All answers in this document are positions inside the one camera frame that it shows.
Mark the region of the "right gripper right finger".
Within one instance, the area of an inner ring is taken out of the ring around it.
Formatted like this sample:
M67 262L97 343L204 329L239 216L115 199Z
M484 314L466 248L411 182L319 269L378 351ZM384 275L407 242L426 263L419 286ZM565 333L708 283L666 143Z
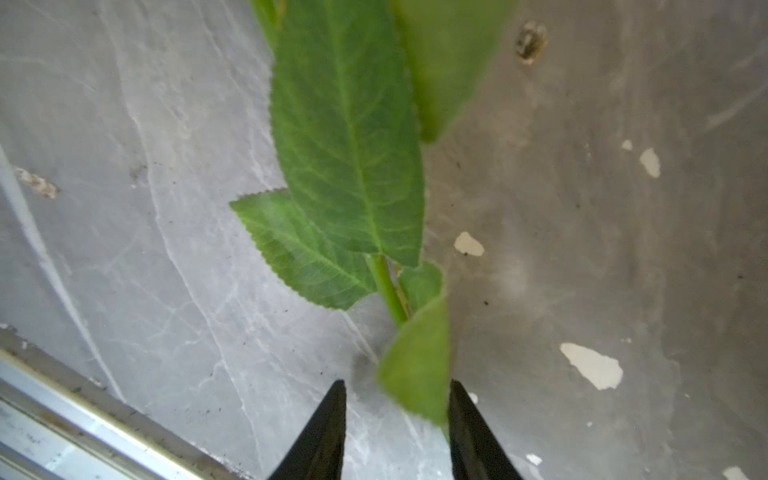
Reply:
M458 380L450 384L448 420L454 479L523 479Z

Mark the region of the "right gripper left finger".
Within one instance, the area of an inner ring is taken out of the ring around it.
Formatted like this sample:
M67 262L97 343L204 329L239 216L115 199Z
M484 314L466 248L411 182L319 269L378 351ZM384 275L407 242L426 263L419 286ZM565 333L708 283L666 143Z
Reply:
M339 480L346 438L347 391L333 382L269 480Z

